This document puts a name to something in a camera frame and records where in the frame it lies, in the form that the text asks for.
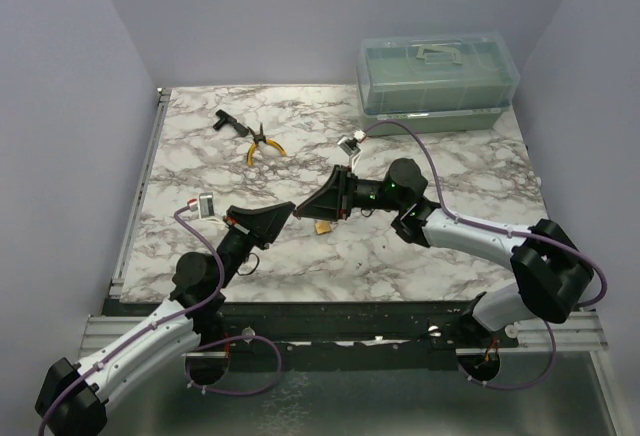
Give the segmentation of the small brass padlock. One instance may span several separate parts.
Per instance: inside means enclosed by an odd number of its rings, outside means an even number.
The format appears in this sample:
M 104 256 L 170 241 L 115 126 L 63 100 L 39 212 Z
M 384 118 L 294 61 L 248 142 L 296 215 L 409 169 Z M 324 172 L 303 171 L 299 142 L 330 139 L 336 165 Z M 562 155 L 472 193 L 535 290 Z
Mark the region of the small brass padlock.
M 327 221 L 316 221 L 314 228 L 318 235 L 327 234 L 332 231 L 331 224 Z

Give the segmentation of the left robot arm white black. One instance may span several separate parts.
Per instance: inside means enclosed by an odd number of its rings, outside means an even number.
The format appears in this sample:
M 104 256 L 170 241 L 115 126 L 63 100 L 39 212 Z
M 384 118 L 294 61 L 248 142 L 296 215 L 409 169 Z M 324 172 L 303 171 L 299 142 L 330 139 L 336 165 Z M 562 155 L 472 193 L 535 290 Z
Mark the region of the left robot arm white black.
M 254 249 L 275 241 L 294 208 L 292 202 L 230 207 L 222 241 L 179 258 L 173 291 L 149 316 L 93 354 L 75 363 L 62 358 L 49 368 L 35 403 L 42 418 L 38 432 L 97 435 L 109 412 L 167 363 L 196 348 L 227 344 L 218 318 L 221 291 Z

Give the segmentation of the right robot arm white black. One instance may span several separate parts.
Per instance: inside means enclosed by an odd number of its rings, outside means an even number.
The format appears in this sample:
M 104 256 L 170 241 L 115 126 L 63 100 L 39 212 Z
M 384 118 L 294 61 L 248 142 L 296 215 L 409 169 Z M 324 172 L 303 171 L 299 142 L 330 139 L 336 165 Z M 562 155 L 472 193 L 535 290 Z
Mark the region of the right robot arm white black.
M 511 271 L 513 284 L 480 293 L 462 313 L 458 328 L 471 347 L 485 346 L 497 331 L 517 321 L 567 320 L 593 270 L 557 223 L 541 219 L 534 226 L 511 227 L 480 219 L 464 222 L 429 200 L 427 185 L 419 166 L 408 158 L 394 160 L 380 181 L 359 178 L 351 168 L 337 165 L 294 215 L 337 222 L 355 209 L 393 212 L 391 226 L 404 242 L 457 250 Z

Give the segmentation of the black T-shaped tool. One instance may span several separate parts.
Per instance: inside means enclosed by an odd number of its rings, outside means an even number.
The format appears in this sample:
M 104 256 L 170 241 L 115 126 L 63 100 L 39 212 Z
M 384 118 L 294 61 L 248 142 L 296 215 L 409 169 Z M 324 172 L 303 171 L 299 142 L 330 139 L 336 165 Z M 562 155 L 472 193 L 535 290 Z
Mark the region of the black T-shaped tool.
M 230 126 L 234 129 L 234 131 L 241 137 L 247 137 L 249 134 L 249 129 L 245 127 L 242 123 L 240 123 L 235 117 L 227 113 L 226 111 L 219 109 L 215 112 L 218 120 L 213 125 L 213 129 L 216 132 L 222 130 L 225 126 Z

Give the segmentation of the clear lid grey toolbox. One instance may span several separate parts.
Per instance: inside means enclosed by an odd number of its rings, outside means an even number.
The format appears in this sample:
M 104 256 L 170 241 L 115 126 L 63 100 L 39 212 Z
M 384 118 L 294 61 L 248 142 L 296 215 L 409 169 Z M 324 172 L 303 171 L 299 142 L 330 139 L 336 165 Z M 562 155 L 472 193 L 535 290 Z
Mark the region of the clear lid grey toolbox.
M 367 39 L 356 65 L 359 120 L 374 136 L 487 130 L 520 81 L 497 33 Z

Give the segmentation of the black front mounting rail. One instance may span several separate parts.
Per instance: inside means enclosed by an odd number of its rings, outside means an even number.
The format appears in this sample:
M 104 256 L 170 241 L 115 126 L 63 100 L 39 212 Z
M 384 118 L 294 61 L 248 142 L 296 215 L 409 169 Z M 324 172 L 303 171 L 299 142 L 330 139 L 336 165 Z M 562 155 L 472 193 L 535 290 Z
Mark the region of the black front mounting rail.
M 465 353 L 500 352 L 515 338 L 468 338 L 461 321 L 466 301 L 418 302 L 226 302 L 195 316 L 205 342 L 239 336 L 245 329 L 273 341 L 286 371 L 381 369 L 451 370 Z

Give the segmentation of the aluminium side rail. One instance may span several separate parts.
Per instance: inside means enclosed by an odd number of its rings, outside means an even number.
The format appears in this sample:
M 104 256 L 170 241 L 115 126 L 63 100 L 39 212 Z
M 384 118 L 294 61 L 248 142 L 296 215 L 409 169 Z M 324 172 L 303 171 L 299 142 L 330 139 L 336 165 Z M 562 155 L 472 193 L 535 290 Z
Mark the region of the aluminium side rail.
M 140 219 L 140 212 L 146 195 L 147 183 L 151 174 L 153 162 L 159 144 L 160 135 L 172 94 L 172 89 L 166 87 L 159 88 L 158 93 L 159 98 L 156 107 L 154 122 L 152 125 L 152 131 L 144 154 L 136 190 L 134 192 L 134 198 L 131 210 L 129 212 L 125 234 L 118 252 L 118 257 L 109 284 L 109 289 L 107 291 L 108 299 L 119 299 L 121 296 L 126 277 L 128 261 L 137 231 L 137 225 Z

